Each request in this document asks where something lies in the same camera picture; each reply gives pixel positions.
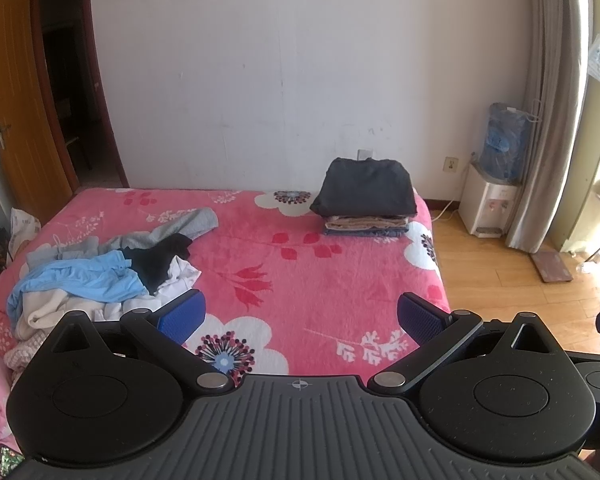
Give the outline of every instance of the door frame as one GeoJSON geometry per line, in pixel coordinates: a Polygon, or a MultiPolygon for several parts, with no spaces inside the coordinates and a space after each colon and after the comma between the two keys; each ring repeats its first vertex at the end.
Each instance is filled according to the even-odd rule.
{"type": "MultiPolygon", "coordinates": [[[[45,107],[49,126],[51,127],[54,143],[56,145],[56,149],[58,150],[58,155],[60,156],[62,168],[66,173],[66,177],[69,181],[72,191],[75,193],[75,191],[80,187],[80,181],[75,173],[74,164],[71,161],[69,151],[64,143],[64,136],[62,135],[62,128],[60,127],[58,113],[56,112],[56,104],[51,91],[51,82],[49,81],[49,74],[46,70],[45,46],[43,43],[42,20],[40,18],[40,0],[30,0],[30,11],[33,52],[36,60],[36,70],[38,72],[40,90],[42,91],[42,101],[45,107]]],[[[129,182],[125,174],[125,168],[122,165],[120,152],[118,151],[116,138],[113,133],[113,127],[111,126],[107,101],[102,90],[102,78],[100,76],[100,66],[98,65],[98,54],[96,52],[95,35],[93,32],[91,0],[82,0],[82,22],[84,26],[84,41],[87,49],[87,61],[91,73],[91,81],[93,82],[95,88],[96,104],[98,105],[100,121],[102,122],[102,127],[107,141],[107,149],[113,157],[116,171],[118,172],[122,186],[129,187],[129,182]]]]}

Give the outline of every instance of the baseboard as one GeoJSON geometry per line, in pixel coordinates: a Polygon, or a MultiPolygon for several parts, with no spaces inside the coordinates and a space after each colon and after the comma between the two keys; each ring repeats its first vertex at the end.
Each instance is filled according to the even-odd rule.
{"type": "MultiPolygon", "coordinates": [[[[432,200],[430,198],[425,198],[424,203],[427,204],[429,211],[442,211],[449,203],[449,200],[432,200]]],[[[454,200],[451,205],[446,208],[446,210],[457,211],[459,208],[460,202],[458,200],[454,200]]]]}

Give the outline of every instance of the gray ribbed plate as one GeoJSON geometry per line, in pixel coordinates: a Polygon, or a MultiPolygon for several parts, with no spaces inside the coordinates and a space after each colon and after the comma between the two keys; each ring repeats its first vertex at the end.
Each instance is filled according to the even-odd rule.
{"type": "Polygon", "coordinates": [[[194,402],[181,426],[142,456],[91,470],[27,461],[10,476],[24,479],[598,480],[600,476],[575,455],[550,465],[519,468],[468,459],[433,439],[406,402],[373,396],[354,377],[248,376],[231,394],[194,402]]]}

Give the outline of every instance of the wooden floor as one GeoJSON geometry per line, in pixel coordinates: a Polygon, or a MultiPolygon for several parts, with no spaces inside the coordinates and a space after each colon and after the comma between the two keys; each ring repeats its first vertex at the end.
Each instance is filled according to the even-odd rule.
{"type": "Polygon", "coordinates": [[[502,321],[521,311],[535,312],[564,349],[600,353],[595,327],[600,272],[578,273],[582,259],[562,254],[573,282],[546,285],[528,254],[507,249],[503,240],[467,234],[458,214],[442,220],[434,224],[433,241],[452,310],[464,308],[485,320],[502,321]]]}

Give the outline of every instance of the pink bedspread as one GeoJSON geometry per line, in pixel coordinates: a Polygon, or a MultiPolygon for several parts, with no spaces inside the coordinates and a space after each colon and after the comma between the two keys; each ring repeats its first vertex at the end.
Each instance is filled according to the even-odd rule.
{"type": "MultiPolygon", "coordinates": [[[[236,376],[359,374],[366,381],[415,348],[396,319],[403,292],[448,311],[430,215],[417,197],[406,238],[327,237],[309,211],[312,201],[304,192],[90,189],[27,251],[94,235],[104,242],[209,206],[220,227],[190,247],[207,315],[189,350],[236,376]]],[[[14,344],[6,298],[27,271],[20,254],[0,277],[0,354],[14,344]]]]}

